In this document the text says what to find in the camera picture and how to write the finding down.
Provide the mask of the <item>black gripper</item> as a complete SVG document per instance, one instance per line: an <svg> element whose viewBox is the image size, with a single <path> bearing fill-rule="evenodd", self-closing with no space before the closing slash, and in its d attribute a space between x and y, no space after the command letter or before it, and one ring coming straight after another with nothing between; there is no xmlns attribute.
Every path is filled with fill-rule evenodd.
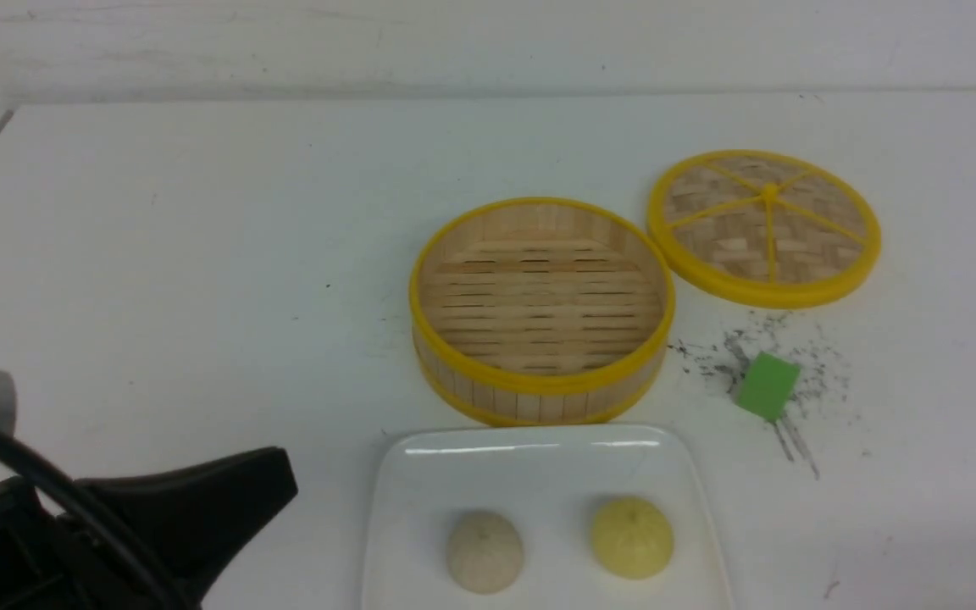
<svg viewBox="0 0 976 610"><path fill-rule="evenodd" d="M298 493L271 446L163 474L78 482L154 552L191 602ZM158 609L78 518L52 516L22 476L0 481L0 609Z"/></svg>

